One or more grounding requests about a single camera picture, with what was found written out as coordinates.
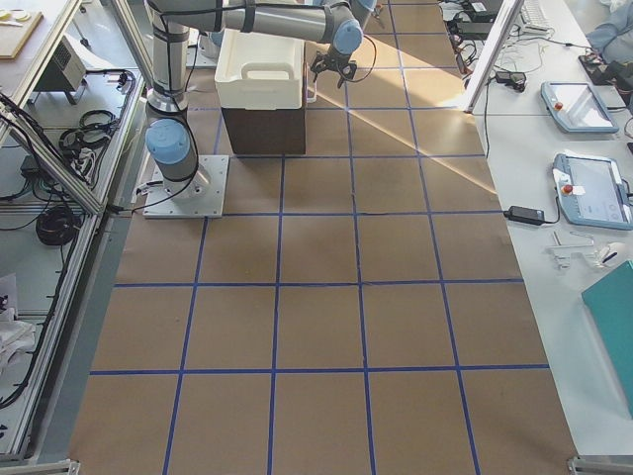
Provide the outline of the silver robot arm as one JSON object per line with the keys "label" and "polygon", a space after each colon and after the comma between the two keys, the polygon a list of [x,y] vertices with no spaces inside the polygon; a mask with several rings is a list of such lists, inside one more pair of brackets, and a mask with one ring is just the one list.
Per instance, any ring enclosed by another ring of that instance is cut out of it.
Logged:
{"label": "silver robot arm", "polygon": [[149,123],[145,146],[162,174],[170,197],[194,191],[199,152],[187,122],[186,59],[189,32],[265,34],[328,46],[311,71],[354,79],[352,54],[364,40],[374,1],[147,1],[153,28],[152,86],[147,93]]}
{"label": "silver robot arm", "polygon": [[381,27],[384,27],[382,12],[384,4],[377,0],[349,0],[348,1],[352,15],[359,22],[361,27],[365,29],[371,21],[375,21]]}

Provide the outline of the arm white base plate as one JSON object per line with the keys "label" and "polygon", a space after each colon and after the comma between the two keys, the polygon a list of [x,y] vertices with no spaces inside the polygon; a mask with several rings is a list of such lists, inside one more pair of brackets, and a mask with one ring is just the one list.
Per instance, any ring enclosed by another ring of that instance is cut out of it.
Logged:
{"label": "arm white base plate", "polygon": [[184,219],[220,218],[223,215],[228,155],[201,155],[197,174],[190,184],[164,181],[153,165],[152,180],[159,184],[149,188],[141,209],[146,218]]}

